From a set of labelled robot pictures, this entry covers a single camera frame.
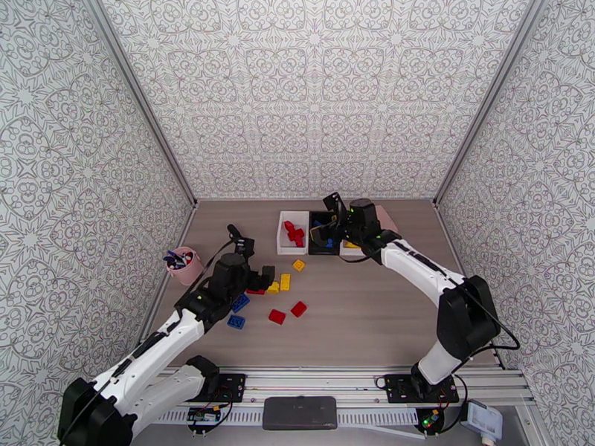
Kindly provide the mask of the black rectangular container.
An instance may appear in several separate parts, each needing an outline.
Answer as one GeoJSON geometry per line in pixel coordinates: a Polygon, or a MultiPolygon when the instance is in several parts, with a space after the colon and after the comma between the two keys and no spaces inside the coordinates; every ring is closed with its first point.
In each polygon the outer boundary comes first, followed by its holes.
{"type": "Polygon", "coordinates": [[[329,211],[310,211],[309,212],[309,226],[308,226],[308,253],[310,255],[339,255],[339,244],[340,242],[335,242],[334,248],[325,248],[324,243],[314,243],[310,239],[310,228],[312,227],[312,221],[317,219],[324,224],[328,220],[328,212],[329,211]]]}

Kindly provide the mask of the pink eraser case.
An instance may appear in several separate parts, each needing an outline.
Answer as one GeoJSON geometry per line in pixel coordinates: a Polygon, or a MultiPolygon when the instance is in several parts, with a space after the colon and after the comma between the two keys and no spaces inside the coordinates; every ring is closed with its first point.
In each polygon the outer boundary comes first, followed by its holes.
{"type": "Polygon", "coordinates": [[[382,205],[376,205],[375,209],[376,209],[376,217],[379,220],[381,229],[391,230],[395,233],[398,233],[399,229],[396,226],[396,223],[394,222],[394,220],[387,213],[386,209],[383,208],[382,205]]]}

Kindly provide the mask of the pink pen cup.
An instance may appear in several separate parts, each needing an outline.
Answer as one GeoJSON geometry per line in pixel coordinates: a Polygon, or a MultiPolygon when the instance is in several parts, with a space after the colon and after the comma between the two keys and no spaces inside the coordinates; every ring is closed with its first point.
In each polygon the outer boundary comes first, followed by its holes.
{"type": "Polygon", "coordinates": [[[167,272],[172,278],[177,279],[182,285],[189,286],[199,277],[201,272],[204,270],[205,267],[203,265],[203,262],[201,261],[197,252],[195,252],[194,249],[190,247],[181,246],[172,251],[174,253],[177,253],[181,257],[183,257],[185,253],[193,254],[193,261],[189,265],[184,264],[183,258],[182,261],[179,261],[183,265],[183,268],[173,270],[168,268],[166,264],[167,272]]]}

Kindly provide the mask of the black rectangular pad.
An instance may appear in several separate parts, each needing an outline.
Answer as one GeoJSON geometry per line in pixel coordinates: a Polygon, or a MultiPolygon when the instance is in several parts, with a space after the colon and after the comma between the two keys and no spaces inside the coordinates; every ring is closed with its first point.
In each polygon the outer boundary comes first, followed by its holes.
{"type": "Polygon", "coordinates": [[[267,398],[262,427],[270,431],[336,430],[338,415],[332,396],[267,398]]]}

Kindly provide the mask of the green circuit board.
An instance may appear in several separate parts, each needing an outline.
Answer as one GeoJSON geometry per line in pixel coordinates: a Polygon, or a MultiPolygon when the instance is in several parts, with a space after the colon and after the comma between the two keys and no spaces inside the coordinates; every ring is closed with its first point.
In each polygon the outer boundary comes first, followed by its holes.
{"type": "Polygon", "coordinates": [[[190,407],[187,412],[188,424],[215,424],[221,419],[221,410],[218,407],[190,407]]]}
{"type": "Polygon", "coordinates": [[[440,434],[444,427],[444,409],[441,408],[416,408],[418,419],[415,428],[425,436],[440,434]]]}

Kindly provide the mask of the white labelled device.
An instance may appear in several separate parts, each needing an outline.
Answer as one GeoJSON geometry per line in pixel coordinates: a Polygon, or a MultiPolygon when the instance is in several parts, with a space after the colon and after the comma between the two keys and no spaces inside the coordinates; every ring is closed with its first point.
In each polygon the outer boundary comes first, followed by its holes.
{"type": "Polygon", "coordinates": [[[493,407],[486,406],[476,400],[466,405],[466,413],[461,425],[480,435],[483,446],[497,446],[503,434],[503,416],[493,407]]]}

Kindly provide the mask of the aluminium table edge rail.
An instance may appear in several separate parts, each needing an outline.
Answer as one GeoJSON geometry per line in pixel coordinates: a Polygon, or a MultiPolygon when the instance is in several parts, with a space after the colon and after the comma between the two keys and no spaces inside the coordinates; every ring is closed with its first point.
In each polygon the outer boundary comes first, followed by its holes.
{"type": "MultiPolygon", "coordinates": [[[[199,207],[199,204],[200,204],[199,200],[195,199],[193,201],[193,204],[190,208],[190,211],[189,211],[186,221],[184,223],[184,228],[181,231],[179,238],[177,239],[177,242],[176,242],[177,246],[184,244],[184,241],[187,238],[190,226],[192,225],[194,217],[196,215],[196,211],[199,207]]],[[[167,286],[169,285],[170,280],[171,280],[171,277],[169,276],[167,271],[164,271],[164,273],[160,279],[159,285],[157,287],[156,295],[153,297],[151,303],[149,304],[148,310],[147,310],[147,312],[144,316],[143,322],[141,324],[141,330],[140,330],[140,333],[138,334],[136,344],[135,344],[136,346],[140,345],[145,340],[146,336],[152,331],[151,327],[152,327],[154,319],[158,313],[159,306],[161,304],[161,301],[163,300],[165,291],[167,289],[167,286]]]]}
{"type": "MultiPolygon", "coordinates": [[[[454,256],[454,260],[459,268],[459,272],[465,274],[467,277],[477,274],[477,271],[473,268],[473,265],[467,262],[467,258],[463,255],[463,249],[458,245],[457,241],[455,240],[454,233],[451,231],[451,228],[446,223],[446,218],[442,212],[442,210],[436,205],[432,205],[434,209],[434,213],[436,214],[437,220],[440,224],[440,227],[443,230],[445,235],[446,241],[450,250],[454,256]]],[[[490,340],[490,342],[486,345],[487,350],[484,350],[480,353],[477,353],[474,357],[470,358],[466,362],[466,368],[470,368],[472,366],[479,366],[482,360],[485,358],[488,360],[489,364],[492,365],[492,362],[499,370],[507,370],[507,365],[503,362],[503,358],[501,357],[501,350],[495,349],[497,344],[494,344],[494,340],[490,340]]]]}

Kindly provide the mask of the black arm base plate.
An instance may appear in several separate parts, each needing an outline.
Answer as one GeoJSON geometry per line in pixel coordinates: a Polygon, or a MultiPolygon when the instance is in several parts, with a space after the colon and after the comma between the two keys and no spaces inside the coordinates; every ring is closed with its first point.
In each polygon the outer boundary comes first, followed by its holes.
{"type": "Polygon", "coordinates": [[[453,404],[460,400],[452,375],[432,385],[409,374],[384,376],[387,401],[392,404],[453,404]]]}
{"type": "Polygon", "coordinates": [[[245,391],[246,374],[219,373],[207,377],[200,393],[188,399],[192,403],[238,403],[242,401],[245,391]]]}

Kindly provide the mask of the aluminium front rail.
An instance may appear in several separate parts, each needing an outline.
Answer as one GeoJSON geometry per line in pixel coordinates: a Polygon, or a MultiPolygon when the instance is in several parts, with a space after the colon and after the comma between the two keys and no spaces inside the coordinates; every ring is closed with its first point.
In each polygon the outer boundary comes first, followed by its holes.
{"type": "MultiPolygon", "coordinates": [[[[386,392],[379,389],[382,376],[405,374],[406,366],[220,366],[223,373],[245,375],[242,406],[261,405],[274,396],[330,395],[339,407],[384,407],[386,392]]],[[[487,405],[534,405],[526,378],[518,370],[471,365],[456,372],[457,391],[487,405]]]]}

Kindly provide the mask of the aluminium frame post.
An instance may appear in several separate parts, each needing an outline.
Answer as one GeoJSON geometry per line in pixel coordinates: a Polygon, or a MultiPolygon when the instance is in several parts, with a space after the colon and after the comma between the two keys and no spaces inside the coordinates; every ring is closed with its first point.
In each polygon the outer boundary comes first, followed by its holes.
{"type": "Polygon", "coordinates": [[[172,170],[178,185],[185,194],[190,206],[193,209],[197,208],[199,202],[164,134],[164,130],[152,109],[149,99],[142,89],[140,80],[138,79],[129,57],[126,55],[125,49],[118,37],[118,33],[109,19],[106,8],[101,0],[82,0],[82,2],[89,12],[91,20],[95,24],[98,35],[106,45],[115,67],[123,78],[125,86],[129,89],[132,99],[134,100],[138,111],[141,113],[150,134],[158,144],[161,153],[172,170]]]}
{"type": "Polygon", "coordinates": [[[438,208],[442,204],[442,201],[463,164],[466,155],[471,149],[472,144],[475,142],[484,123],[489,118],[491,111],[501,96],[501,92],[506,87],[507,81],[511,77],[519,59],[522,58],[524,48],[541,20],[549,1],[550,0],[529,0],[527,8],[512,35],[509,46],[504,52],[504,56],[502,57],[498,69],[495,72],[492,81],[477,108],[476,114],[472,118],[472,121],[463,136],[454,159],[432,200],[432,204],[435,208],[438,208]]]}

